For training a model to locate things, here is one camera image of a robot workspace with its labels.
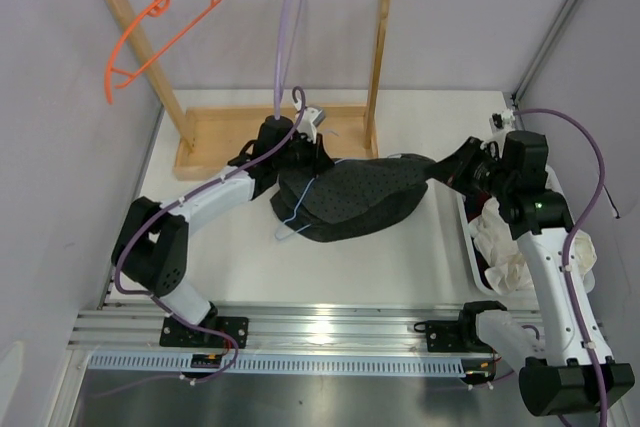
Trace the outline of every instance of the white wall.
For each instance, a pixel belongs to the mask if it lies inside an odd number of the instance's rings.
[[[0,0],[0,11],[0,352],[26,342],[3,425],[35,427],[76,314],[98,297],[158,104],[144,80],[106,104],[119,31],[103,0]]]
[[[282,0],[225,0],[163,63],[183,88],[273,84]],[[512,91],[562,0],[393,0],[385,88]],[[134,0],[142,9],[150,0]],[[175,0],[146,22],[159,47],[206,0]],[[365,88],[377,0],[308,0],[290,84]]]
[[[566,112],[591,131],[606,161],[607,187],[620,210],[612,217],[602,200],[585,230],[598,253],[596,314],[619,362],[640,374],[640,4],[638,0],[584,0],[542,73],[525,95],[524,105]],[[586,205],[597,166],[587,143],[560,120],[527,117],[528,128],[549,137],[553,165],[574,211]],[[626,399],[640,425],[640,389]]]

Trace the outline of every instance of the wooden rod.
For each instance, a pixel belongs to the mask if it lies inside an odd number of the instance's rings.
[[[136,18],[136,13],[129,3],[129,0],[106,0],[106,2],[111,13],[120,25],[120,28],[124,31]],[[133,32],[131,32],[128,41],[141,65],[153,57],[153,47],[140,24],[138,24]],[[176,129],[178,129],[180,137],[182,137],[186,142],[189,151],[193,150],[195,142],[195,131],[193,125],[188,122],[187,116],[180,108],[180,103],[178,102],[178,99],[176,99],[176,96],[173,93],[173,88],[171,87],[164,70],[162,70],[160,63],[157,61],[153,62],[149,67],[147,67],[145,74],[153,89],[156,91],[156,94],[160,98],[160,101],[164,105],[169,117],[171,117]]]
[[[364,147],[371,148],[376,128],[375,114],[380,89],[380,71],[382,69],[382,55],[384,41],[387,35],[387,21],[391,0],[378,0],[378,28],[376,29],[373,59],[371,62],[371,76],[369,78],[369,93],[367,95],[367,110],[364,115]]]

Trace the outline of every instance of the gray floor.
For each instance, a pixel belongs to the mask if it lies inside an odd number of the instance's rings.
[[[229,374],[196,387],[167,379],[91,398],[149,375],[90,371],[74,427],[561,426],[528,414],[515,378],[467,392],[455,379]],[[570,420],[596,425],[595,416]]]

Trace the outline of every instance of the black bracket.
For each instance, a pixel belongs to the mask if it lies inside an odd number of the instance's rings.
[[[208,317],[200,325],[231,336],[238,343],[240,349],[246,347],[249,336],[249,319],[247,317],[218,317],[215,314],[210,314]],[[222,337],[189,329],[172,317],[167,317],[162,324],[161,347],[229,348],[230,346],[226,344]]]
[[[500,302],[468,302],[458,315],[458,320],[427,320],[413,326],[416,332],[425,333],[429,352],[474,352],[491,354],[491,346],[482,342],[476,333],[476,316],[485,310],[507,310]]]

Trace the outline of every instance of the white fabric in bin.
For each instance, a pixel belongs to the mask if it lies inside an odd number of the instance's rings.
[[[495,198],[489,199],[482,208],[482,214],[469,223],[469,231],[476,249],[489,264],[485,276],[493,290],[505,295],[534,288],[529,267],[518,245],[511,239],[509,226],[498,213]],[[576,259],[571,264],[580,269],[584,278],[596,263],[596,251],[591,237],[582,230],[578,231],[573,242]]]

